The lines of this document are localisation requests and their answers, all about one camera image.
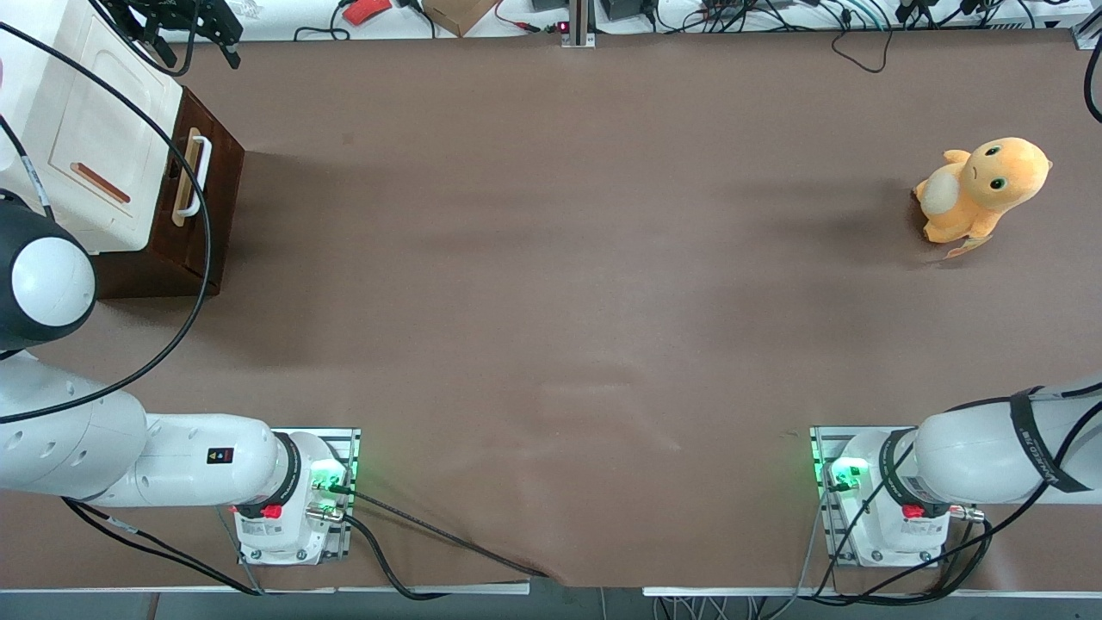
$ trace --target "sticker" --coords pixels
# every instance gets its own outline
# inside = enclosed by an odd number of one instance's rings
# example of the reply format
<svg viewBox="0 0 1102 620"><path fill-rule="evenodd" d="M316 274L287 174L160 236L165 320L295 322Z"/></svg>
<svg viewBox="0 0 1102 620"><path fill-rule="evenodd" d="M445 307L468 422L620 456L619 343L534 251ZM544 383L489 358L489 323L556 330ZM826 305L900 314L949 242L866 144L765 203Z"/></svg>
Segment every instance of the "sticker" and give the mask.
<svg viewBox="0 0 1102 620"><path fill-rule="evenodd" d="M233 448L207 448L207 465L234 463Z"/></svg>
<svg viewBox="0 0 1102 620"><path fill-rule="evenodd" d="M263 523L251 523L249 521L241 522L241 532L248 534L249 536L263 536L264 535L264 524Z"/></svg>
<svg viewBox="0 0 1102 620"><path fill-rule="evenodd" d="M253 20L260 19L260 10L263 9L257 0L226 0L226 4L235 15Z"/></svg>
<svg viewBox="0 0 1102 620"><path fill-rule="evenodd" d="M930 536L933 534L940 534L946 526L937 521L929 519L905 519L903 521L901 532L909 536Z"/></svg>

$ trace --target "red button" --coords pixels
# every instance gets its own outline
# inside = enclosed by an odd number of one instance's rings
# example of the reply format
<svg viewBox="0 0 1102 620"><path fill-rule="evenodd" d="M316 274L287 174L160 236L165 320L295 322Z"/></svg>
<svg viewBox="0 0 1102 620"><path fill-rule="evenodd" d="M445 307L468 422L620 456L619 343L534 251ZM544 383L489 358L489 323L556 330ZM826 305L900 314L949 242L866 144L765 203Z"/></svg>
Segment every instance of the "red button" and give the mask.
<svg viewBox="0 0 1102 620"><path fill-rule="evenodd" d="M922 507L915 504L906 504L903 507L903 518L904 519L922 519L926 516L926 511Z"/></svg>

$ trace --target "black strap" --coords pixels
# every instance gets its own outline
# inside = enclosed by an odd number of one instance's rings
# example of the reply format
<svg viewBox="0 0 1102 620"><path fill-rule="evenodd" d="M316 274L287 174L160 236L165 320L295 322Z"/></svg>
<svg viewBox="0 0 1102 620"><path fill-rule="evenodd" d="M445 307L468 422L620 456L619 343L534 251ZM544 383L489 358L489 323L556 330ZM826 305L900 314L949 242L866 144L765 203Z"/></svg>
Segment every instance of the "black strap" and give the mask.
<svg viewBox="0 0 1102 620"><path fill-rule="evenodd" d="M255 504L237 504L237 512L245 519L260 519L262 516L260 514L261 509L270 505L285 504L291 499L291 494L294 493L295 487L299 486L299 475L302 469L302 457L299 455L299 447L294 445L294 442L285 433L273 433L272 435L287 448L287 476L283 478L283 483L280 485L279 489L270 498Z"/></svg>
<svg viewBox="0 0 1102 620"><path fill-rule="evenodd" d="M1011 396L1011 424L1014 425L1014 434L1017 435L1018 444L1022 445L1026 457L1033 463L1041 480L1050 487L1065 493L1090 491L1052 460L1052 454L1048 452L1045 440L1040 438L1040 432L1037 431L1037 420L1034 417L1029 394L1029 391L1023 391Z"/></svg>
<svg viewBox="0 0 1102 620"><path fill-rule="evenodd" d="M914 433L914 428L900 428L888 434L888 438L880 445L879 466L880 478L884 479L884 490L892 496L892 499L899 505L922 507L927 518L937 518L949 510L949 504L942 504L934 498L920 498L912 493L895 470L895 449L904 437Z"/></svg>

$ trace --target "stuffed dinosaur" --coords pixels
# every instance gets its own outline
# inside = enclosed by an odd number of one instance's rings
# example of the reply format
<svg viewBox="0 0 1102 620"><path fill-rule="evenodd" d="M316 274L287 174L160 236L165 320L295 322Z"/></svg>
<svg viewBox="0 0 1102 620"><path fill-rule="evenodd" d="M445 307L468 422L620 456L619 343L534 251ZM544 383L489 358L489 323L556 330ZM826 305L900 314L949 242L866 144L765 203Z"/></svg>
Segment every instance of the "stuffed dinosaur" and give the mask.
<svg viewBox="0 0 1102 620"><path fill-rule="evenodd" d="M1022 138L993 140L972 151L944 152L946 165L915 187L929 219L922 228L933 242L968 237L946 258L960 255L991 238L1007 210L1034 197L1052 167L1045 153Z"/></svg>

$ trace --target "cardboard box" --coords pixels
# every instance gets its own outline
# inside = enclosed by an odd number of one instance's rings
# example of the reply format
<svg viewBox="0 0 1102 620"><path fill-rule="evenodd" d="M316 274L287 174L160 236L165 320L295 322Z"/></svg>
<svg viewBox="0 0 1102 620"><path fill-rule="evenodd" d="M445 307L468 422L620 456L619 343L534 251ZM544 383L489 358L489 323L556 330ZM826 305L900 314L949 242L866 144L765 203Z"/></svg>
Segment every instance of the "cardboard box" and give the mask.
<svg viewBox="0 0 1102 620"><path fill-rule="evenodd" d="M496 0L422 0L424 13L437 25L456 36L467 33L483 15L488 13Z"/></svg>

